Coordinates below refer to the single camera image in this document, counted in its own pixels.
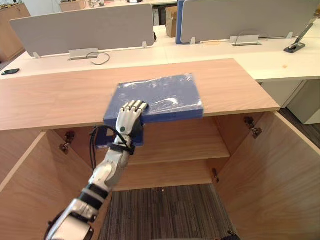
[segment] blue book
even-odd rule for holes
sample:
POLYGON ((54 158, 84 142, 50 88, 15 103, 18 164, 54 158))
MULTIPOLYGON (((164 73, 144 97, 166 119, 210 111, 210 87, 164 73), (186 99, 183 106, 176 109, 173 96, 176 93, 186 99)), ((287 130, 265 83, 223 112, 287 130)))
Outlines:
MULTIPOLYGON (((143 124, 202 118, 204 114, 194 77, 190 73, 118 84, 104 115, 104 124, 115 127, 120 108, 132 100, 142 100, 148 104, 141 116, 143 124)), ((105 146, 114 139, 103 131, 101 135, 97 135, 97 147, 105 146)), ((141 145, 143 136, 137 136, 133 142, 141 145)))

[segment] cardboard box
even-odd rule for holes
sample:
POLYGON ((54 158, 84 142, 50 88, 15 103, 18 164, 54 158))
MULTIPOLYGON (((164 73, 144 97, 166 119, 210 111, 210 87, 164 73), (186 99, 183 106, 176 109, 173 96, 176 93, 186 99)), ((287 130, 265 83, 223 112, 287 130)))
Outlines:
POLYGON ((60 8, 62 12, 76 11, 82 10, 86 7, 86 0, 75 0, 75 1, 67 1, 61 2, 60 8))
POLYGON ((176 6, 167 7, 165 9, 165 12, 166 12, 166 22, 165 22, 166 34, 169 37, 174 38, 176 37, 178 7, 176 6))

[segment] robotic arm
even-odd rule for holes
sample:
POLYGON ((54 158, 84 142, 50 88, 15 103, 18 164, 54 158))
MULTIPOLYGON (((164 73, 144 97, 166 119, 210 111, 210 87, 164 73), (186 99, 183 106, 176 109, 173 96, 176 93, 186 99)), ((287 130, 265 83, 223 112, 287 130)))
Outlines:
POLYGON ((142 131, 140 116, 147 107, 145 102, 138 100, 126 103, 120 109, 116 130, 125 142, 119 136, 115 138, 103 162, 94 170, 88 185, 56 217, 45 240, 91 240, 94 230, 89 222, 96 220, 99 209, 128 165, 129 155, 134 150, 132 138, 142 131))

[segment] gray partition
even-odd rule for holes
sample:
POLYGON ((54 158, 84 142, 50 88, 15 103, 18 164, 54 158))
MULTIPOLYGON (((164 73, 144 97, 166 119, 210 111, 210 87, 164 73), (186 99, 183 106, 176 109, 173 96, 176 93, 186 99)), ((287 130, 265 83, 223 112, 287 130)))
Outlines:
POLYGON ((150 4, 100 7, 10 21, 24 48, 33 56, 69 50, 120 49, 154 44, 150 4))
POLYGON ((317 9, 319 0, 186 0, 181 42, 230 39, 260 35, 298 36, 317 9))

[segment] black phone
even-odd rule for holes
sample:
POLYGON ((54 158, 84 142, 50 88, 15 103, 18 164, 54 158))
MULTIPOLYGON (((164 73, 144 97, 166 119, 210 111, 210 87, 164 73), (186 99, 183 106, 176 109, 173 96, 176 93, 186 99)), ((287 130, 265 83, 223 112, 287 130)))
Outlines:
POLYGON ((3 73, 1 73, 1 75, 16 74, 19 71, 20 71, 20 68, 10 69, 10 70, 4 71, 3 73))

